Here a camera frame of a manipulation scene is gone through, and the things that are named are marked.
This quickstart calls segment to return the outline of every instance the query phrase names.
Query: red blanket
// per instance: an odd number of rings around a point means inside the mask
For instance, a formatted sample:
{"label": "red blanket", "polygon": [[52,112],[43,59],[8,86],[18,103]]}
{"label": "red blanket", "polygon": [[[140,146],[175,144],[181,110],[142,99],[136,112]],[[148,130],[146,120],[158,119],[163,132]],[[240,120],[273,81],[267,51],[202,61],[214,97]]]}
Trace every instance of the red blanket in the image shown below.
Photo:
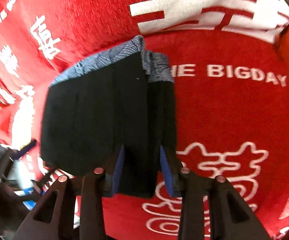
{"label": "red blanket", "polygon": [[[39,140],[51,81],[142,34],[175,77],[179,158],[226,176],[279,237],[289,226],[289,69],[273,42],[288,23],[283,0],[0,0],[0,138],[15,148]],[[39,147],[22,158],[36,179],[46,172],[38,156]],[[161,180],[151,200],[104,199],[107,234],[175,239],[180,208]]]}

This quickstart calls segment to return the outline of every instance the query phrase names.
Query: folded clothing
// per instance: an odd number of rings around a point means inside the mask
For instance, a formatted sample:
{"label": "folded clothing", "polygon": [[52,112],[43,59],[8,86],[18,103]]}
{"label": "folded clothing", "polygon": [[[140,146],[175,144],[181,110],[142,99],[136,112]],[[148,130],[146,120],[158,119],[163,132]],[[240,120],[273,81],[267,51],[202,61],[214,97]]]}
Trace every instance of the folded clothing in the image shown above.
{"label": "folded clothing", "polygon": [[105,165],[123,144],[119,192],[151,197],[160,145],[175,153],[175,141],[168,59],[145,51],[142,36],[78,62],[50,85],[41,158],[72,175]]}

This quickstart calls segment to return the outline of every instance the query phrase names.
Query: blue object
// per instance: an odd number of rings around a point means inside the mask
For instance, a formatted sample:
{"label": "blue object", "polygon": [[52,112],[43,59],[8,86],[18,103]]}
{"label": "blue object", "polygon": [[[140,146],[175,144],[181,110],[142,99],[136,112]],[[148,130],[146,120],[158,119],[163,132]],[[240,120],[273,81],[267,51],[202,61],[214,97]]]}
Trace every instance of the blue object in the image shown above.
{"label": "blue object", "polygon": [[124,158],[125,158],[125,148],[124,148],[124,145],[122,145],[120,152],[119,152],[119,155],[118,155],[116,166],[114,167],[114,171],[113,171],[113,175],[112,175],[112,188],[111,188],[111,194],[112,195],[117,193],[117,191],[119,189],[119,183],[120,183],[120,178],[121,178],[121,174],[122,174]]}
{"label": "blue object", "polygon": [[[33,191],[33,187],[23,189],[23,192],[25,193],[25,195],[30,195],[32,191]],[[25,201],[23,203],[29,210],[32,210],[33,207],[36,205],[36,203],[33,200]]]}
{"label": "blue object", "polygon": [[163,178],[165,180],[166,191],[168,192],[169,196],[172,197],[174,194],[173,178],[168,163],[168,159],[166,158],[166,152],[164,151],[162,145],[160,146],[160,165],[162,169]]}
{"label": "blue object", "polygon": [[17,151],[15,155],[12,157],[13,160],[19,160],[23,155],[25,155],[29,150],[35,147],[37,144],[36,139],[32,139],[29,144],[24,146],[20,151]]}

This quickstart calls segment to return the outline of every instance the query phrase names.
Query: metal rivet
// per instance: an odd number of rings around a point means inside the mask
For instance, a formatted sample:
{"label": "metal rivet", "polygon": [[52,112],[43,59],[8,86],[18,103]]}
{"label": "metal rivet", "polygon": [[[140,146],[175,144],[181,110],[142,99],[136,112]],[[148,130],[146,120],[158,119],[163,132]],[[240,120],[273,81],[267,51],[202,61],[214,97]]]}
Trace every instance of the metal rivet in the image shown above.
{"label": "metal rivet", "polygon": [[226,181],[226,178],[224,176],[216,176],[215,179],[217,182],[224,183]]}
{"label": "metal rivet", "polygon": [[183,174],[188,174],[189,172],[190,172],[190,169],[189,168],[187,168],[187,167],[183,167],[183,168],[181,168],[181,173],[183,173]]}
{"label": "metal rivet", "polygon": [[94,169],[94,173],[95,174],[102,174],[104,172],[104,169],[103,168],[95,168]]}
{"label": "metal rivet", "polygon": [[67,179],[68,179],[67,176],[62,175],[58,178],[58,181],[59,182],[65,182],[65,181],[67,181]]}

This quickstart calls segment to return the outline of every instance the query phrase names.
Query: triangular cutout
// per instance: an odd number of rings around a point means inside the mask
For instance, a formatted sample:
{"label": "triangular cutout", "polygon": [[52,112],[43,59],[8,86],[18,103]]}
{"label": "triangular cutout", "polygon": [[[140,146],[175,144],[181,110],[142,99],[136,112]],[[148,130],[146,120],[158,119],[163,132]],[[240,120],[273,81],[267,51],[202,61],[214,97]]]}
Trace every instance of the triangular cutout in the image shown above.
{"label": "triangular cutout", "polygon": [[53,191],[33,219],[48,224],[51,223],[57,196],[58,192]]}
{"label": "triangular cutout", "polygon": [[238,201],[230,192],[227,194],[227,200],[231,219],[234,224],[242,223],[250,219],[247,213],[240,207]]}

